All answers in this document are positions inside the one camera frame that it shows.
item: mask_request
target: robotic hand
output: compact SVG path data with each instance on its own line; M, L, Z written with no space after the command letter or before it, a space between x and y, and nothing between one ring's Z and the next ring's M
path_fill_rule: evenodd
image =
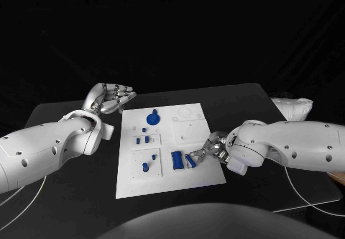
M345 127L315 121L266 124L247 120L231 133L218 131L201 150L189 155L198 162L211 155L227 168L244 175L269 158L280 165L322 172L345 172Z
M98 83L87 96L82 109L59 122L44 123L0 138L0 193L42 179L81 154L91 155L101 139L110 140L114 127L98 115L116 110L136 97L133 88Z

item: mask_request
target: black table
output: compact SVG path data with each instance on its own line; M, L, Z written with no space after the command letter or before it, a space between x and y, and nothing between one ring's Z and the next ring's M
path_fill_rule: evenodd
M143 94L126 109L201 103L211 132L238 127L246 120L267 124L285 120L259 84L241 84L175 92ZM41 104L26 127L57 122L84 101ZM95 238L119 224L160 209L195 203L243 204L269 211L308 206L290 186L285 167L266 159L261 167L248 167L246 176L223 171L227 184L116 199L121 114L100 115L116 129L94 155L72 158L45 181L29 209L0 232L5 238ZM292 181L312 204L337 201L342 194L325 172L289 168ZM18 216L36 195L42 180L25 187L0 208L0 226ZM15 193L0 195L0 202Z

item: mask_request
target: white board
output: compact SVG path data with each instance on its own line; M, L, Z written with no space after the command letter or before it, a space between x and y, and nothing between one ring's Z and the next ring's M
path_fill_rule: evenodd
M149 125L146 121L153 109L160 116L158 125ZM227 183L220 162L211 156L201 163L198 157L192 157L197 167L188 168L185 154L202 148L210 134L201 104L124 110L117 198ZM184 162L184 169L176 170L172 162L175 151L182 152ZM147 172L143 171L143 162L149 164Z

